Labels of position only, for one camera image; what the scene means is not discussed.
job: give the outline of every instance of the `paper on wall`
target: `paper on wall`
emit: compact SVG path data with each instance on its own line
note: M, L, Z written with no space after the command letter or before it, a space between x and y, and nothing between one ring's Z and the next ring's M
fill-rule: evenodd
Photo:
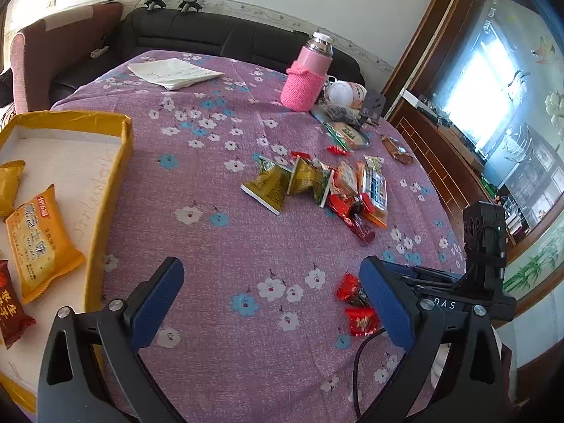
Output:
M136 76L158 86L163 86L169 91L188 87L211 78L223 75L184 62L180 59L156 60L154 62L130 63L129 70Z

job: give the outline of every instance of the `screw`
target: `screw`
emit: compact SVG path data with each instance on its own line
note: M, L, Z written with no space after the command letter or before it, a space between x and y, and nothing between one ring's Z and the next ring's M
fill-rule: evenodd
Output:
M120 299L114 299L112 302L108 304L108 308L112 312L117 312L118 310L121 310L122 307L123 307L123 301Z
M484 315L486 315L486 309L484 307L482 307L481 305L475 305L474 306L474 313L478 316L484 316Z
M69 307L63 307L60 308L59 311L57 312L57 316L59 318L65 318L69 315L69 313L71 313L71 310Z
M421 299L419 304L423 310L432 310L435 308L435 303L431 299Z

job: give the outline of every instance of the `black leather sofa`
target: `black leather sofa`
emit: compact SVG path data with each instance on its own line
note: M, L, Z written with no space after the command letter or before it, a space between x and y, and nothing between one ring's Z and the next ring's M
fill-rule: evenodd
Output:
M163 49L230 57L285 73L297 58L308 34L220 14L174 9L133 10L104 42L110 50L98 59L83 58L61 72L51 83L51 103L62 100L78 87L148 50ZM329 74L364 84L358 63L335 49ZM11 81L0 77L0 106L10 102Z

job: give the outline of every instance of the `blue gripper pad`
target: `blue gripper pad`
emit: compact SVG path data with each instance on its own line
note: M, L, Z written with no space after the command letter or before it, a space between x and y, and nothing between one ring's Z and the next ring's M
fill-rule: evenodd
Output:
M360 284L362 284L372 306L378 313L391 341L407 353L415 341L412 317L399 301L386 276L373 263L373 258L365 258L360 263ZM392 264L387 261L381 261L381 263L388 271L399 272L411 277L415 276L411 268L404 265Z
M139 349L148 347L156 336L163 319L184 284L184 265L179 259L168 258L145 284L152 285L152 290L130 322L129 345L135 354Z

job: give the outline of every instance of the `white flower decal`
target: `white flower decal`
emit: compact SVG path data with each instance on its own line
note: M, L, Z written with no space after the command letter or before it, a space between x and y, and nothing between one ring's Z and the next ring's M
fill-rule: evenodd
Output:
M234 141L226 141L224 146L229 151L235 151L238 148L237 143Z
M362 402L362 391L358 390L357 391L357 395L358 395L358 402ZM347 397L347 399L349 400L349 402L353 402L354 401L354 396L353 396L353 391L351 390L351 392L349 393L349 396Z
M327 380L323 380L323 382L319 384L319 389L321 391L325 391L326 393L329 393L329 391L333 391L335 389L338 383L339 383L339 377L334 375L333 377Z
M399 242L401 240L401 232L399 229L394 228L390 232L390 237L394 242Z
M104 256L104 272L110 273L111 271L117 269L118 264L119 259L113 254L106 254L106 256Z
M321 289L325 284L325 272L317 267L309 271L305 278L307 285L312 289Z
M180 334L172 327L163 327L157 333L157 345L165 348L173 348L178 345Z
M188 119L188 113L186 111L176 110L174 111L174 117L177 121L185 121Z
M165 127L161 129L161 132L168 136L173 136L180 133L180 130L176 127Z
M299 325L300 320L298 320L298 315L296 313L284 312L280 315L278 326L280 326L282 330L295 330Z
M211 119L201 119L198 121L198 124L204 128L216 128L217 124L213 122Z
M396 367L398 366L398 356L397 355L391 355L388 358L386 366L387 366L388 369L390 369L391 372L396 370Z
M197 223L202 217L203 212L198 210L196 207L184 207L179 210L174 211L174 215L177 219L184 224Z
M234 161L231 159L230 161L224 162L225 168L233 173L240 172L241 170L245 169L245 164L241 161Z
M261 281L257 284L257 289L260 297L264 297L267 301L272 302L284 295L286 292L286 285L278 278L273 280L268 277L265 281Z
M190 140L188 142L188 146L190 146L191 148L204 148L204 143L199 140Z
M382 384L386 382L390 374L388 373L387 369L384 368L384 369L378 369L376 372L374 372L374 374L372 374L372 376L374 377L374 381L376 383Z
M163 101L161 101L161 105L167 111L172 111L176 108L176 105L174 104L174 100L170 97L163 98Z
M288 150L284 148L282 145L272 145L270 149L273 150L278 155L286 155L288 153Z
M278 125L278 123L272 119L265 119L262 123L270 128L275 128Z
M292 285L286 290L286 299L288 302L299 302L304 295L304 290L300 285Z
M199 110L190 110L188 112L188 116L190 116L190 119L198 119L201 115L202 112Z

